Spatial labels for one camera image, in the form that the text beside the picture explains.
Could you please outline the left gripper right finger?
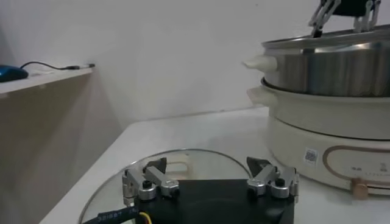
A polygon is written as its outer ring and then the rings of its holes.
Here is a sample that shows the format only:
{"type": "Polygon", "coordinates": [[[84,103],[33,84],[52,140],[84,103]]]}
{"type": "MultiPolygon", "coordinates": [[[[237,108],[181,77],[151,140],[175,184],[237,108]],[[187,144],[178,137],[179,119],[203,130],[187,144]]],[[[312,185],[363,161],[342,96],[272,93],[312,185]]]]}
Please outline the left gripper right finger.
{"type": "Polygon", "coordinates": [[[299,195],[299,174],[293,167],[285,167],[282,171],[266,159],[247,157],[248,168],[252,177],[247,180],[247,187],[257,197],[266,194],[277,199],[299,195]]]}

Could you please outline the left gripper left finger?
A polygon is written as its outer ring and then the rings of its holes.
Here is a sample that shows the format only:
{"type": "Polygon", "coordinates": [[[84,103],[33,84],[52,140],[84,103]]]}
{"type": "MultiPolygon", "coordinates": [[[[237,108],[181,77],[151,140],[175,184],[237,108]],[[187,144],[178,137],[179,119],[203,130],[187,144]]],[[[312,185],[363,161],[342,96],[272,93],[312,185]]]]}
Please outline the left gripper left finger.
{"type": "Polygon", "coordinates": [[[135,200],[152,201],[158,195],[175,199],[180,194],[177,180],[169,178],[166,172],[167,159],[148,162],[141,170],[126,169],[122,174],[122,198],[129,207],[135,200]]]}

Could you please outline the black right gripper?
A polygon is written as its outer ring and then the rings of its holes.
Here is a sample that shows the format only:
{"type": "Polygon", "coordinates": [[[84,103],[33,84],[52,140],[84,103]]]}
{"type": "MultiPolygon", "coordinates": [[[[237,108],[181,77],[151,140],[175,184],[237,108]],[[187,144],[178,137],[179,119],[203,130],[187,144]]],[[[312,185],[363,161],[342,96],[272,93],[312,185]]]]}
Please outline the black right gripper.
{"type": "Polygon", "coordinates": [[[371,31],[377,23],[380,4],[381,0],[321,0],[308,23],[313,28],[311,37],[321,37],[332,15],[354,17],[356,33],[371,31]]]}

